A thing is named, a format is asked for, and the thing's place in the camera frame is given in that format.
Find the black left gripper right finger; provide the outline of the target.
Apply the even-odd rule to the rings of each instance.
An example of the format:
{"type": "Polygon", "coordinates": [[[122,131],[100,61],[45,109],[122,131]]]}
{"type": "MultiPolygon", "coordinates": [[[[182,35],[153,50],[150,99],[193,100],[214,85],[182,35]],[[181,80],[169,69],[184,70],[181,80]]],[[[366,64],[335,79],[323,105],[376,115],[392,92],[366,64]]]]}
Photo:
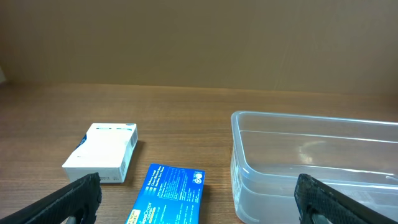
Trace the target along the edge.
{"type": "Polygon", "coordinates": [[[300,174],[294,198],[301,224],[397,224],[308,174],[300,174]]]}

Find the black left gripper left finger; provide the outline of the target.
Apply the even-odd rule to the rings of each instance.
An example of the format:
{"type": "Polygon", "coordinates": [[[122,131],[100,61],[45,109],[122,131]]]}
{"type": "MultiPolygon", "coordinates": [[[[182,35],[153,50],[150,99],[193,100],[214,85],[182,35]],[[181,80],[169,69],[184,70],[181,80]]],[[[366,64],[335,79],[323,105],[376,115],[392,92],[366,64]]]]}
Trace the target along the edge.
{"type": "Polygon", "coordinates": [[[1,219],[1,224],[94,224],[102,201],[99,173],[87,174],[1,219]]]}

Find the white medicine box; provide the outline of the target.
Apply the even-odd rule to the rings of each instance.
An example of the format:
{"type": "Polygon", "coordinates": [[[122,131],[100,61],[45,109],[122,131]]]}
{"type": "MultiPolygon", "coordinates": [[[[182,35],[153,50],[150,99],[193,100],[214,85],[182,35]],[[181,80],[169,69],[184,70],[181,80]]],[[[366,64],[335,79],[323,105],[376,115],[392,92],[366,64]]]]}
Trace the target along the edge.
{"type": "Polygon", "coordinates": [[[97,172],[102,184],[123,183],[137,140],[136,124],[93,123],[62,168],[70,182],[97,172]]]}

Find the clear plastic container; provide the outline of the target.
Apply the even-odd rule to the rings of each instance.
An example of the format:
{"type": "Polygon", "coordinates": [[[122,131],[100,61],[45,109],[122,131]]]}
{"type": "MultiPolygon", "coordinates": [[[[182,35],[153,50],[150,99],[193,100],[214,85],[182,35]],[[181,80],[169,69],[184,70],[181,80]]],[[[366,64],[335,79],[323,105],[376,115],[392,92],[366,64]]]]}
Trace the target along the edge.
{"type": "Polygon", "coordinates": [[[298,223],[300,174],[397,219],[396,123],[237,111],[231,127],[233,200],[242,222],[298,223]]]}

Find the blue medicine box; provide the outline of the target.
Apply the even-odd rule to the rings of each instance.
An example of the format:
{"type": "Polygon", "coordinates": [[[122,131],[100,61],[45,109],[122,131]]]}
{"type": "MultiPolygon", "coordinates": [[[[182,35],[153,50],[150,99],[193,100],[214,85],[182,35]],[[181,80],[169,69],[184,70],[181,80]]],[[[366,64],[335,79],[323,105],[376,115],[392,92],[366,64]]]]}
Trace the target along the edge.
{"type": "Polygon", "coordinates": [[[151,164],[126,224],[198,224],[205,171],[151,164]]]}

